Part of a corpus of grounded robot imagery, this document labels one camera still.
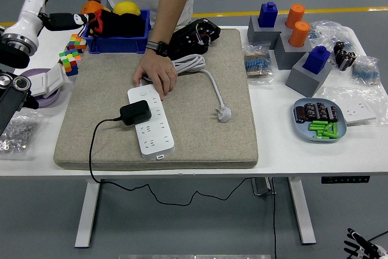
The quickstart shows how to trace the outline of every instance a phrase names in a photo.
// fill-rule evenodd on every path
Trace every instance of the yellow ball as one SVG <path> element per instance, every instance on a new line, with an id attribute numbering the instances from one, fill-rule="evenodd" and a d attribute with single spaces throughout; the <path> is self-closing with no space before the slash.
<path id="1" fill-rule="evenodd" d="M 115 5 L 113 12 L 118 15 L 123 13 L 132 13 L 133 15 L 140 15 L 140 9 L 138 5 L 132 1 L 121 1 Z"/>

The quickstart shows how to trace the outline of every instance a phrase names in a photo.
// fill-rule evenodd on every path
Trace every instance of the white cable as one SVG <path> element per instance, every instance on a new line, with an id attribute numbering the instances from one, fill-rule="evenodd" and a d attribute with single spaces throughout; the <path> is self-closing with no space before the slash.
<path id="1" fill-rule="evenodd" d="M 185 57 L 172 61 L 172 64 L 175 66 L 175 70 L 178 74 L 183 72 L 191 72 L 191 73 L 201 72 L 206 74 L 212 81 L 214 90 L 217 94 L 217 97 L 220 103 L 220 109 L 219 110 L 216 109 L 216 111 L 218 112 L 219 121 L 224 123 L 232 116 L 232 112 L 230 108 L 225 106 L 224 101 L 222 100 L 221 94 L 218 90 L 216 81 L 214 80 L 212 74 L 209 71 L 203 69 L 206 63 L 202 55 L 199 55 L 199 54 L 187 55 Z"/>

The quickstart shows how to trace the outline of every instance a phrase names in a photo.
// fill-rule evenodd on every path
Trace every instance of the blue plastic bin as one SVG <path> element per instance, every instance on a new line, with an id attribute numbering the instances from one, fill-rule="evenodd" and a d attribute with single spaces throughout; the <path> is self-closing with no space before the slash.
<path id="1" fill-rule="evenodd" d="M 94 37 L 88 36 L 89 26 L 86 25 L 82 38 L 86 40 L 89 47 L 89 53 L 138 53 L 143 54 L 146 50 L 148 42 L 148 34 L 151 29 L 150 25 L 150 10 L 140 10 L 140 17 L 144 19 L 145 29 L 144 36 L 136 36 L 133 38 L 124 38 L 120 36 L 99 36 L 96 42 L 92 45 Z"/>

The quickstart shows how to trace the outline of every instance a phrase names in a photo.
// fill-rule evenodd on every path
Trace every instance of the gray cushion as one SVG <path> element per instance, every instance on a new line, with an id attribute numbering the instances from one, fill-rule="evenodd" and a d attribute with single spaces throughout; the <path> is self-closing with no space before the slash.
<path id="1" fill-rule="evenodd" d="M 89 148 L 95 126 L 120 116 L 128 104 L 127 91 L 142 55 L 85 52 L 58 141 L 54 161 L 65 169 L 88 169 Z M 103 123 L 93 145 L 95 170 L 156 170 L 250 168 L 258 162 L 258 148 L 243 50 L 238 30 L 225 29 L 204 54 L 232 117 L 217 119 L 219 101 L 203 73 L 178 77 L 163 107 L 175 140 L 175 152 L 161 161 L 141 156 L 134 126 Z"/>

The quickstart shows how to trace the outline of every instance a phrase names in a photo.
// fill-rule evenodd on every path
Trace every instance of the yellow floor line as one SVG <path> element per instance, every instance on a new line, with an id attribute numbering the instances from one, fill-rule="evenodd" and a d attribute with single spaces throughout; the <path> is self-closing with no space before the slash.
<path id="1" fill-rule="evenodd" d="M 341 12 L 385 12 L 388 11 L 388 6 L 376 7 L 344 7 L 344 8 L 318 8 L 306 9 L 305 13 L 341 13 Z M 278 14 L 286 15 L 289 10 L 279 10 Z M 193 13 L 193 18 L 217 18 L 223 16 L 250 16 L 258 15 L 260 11 L 251 12 L 209 12 L 209 13 Z M 10 27 L 15 22 L 0 22 L 3 27 Z"/>

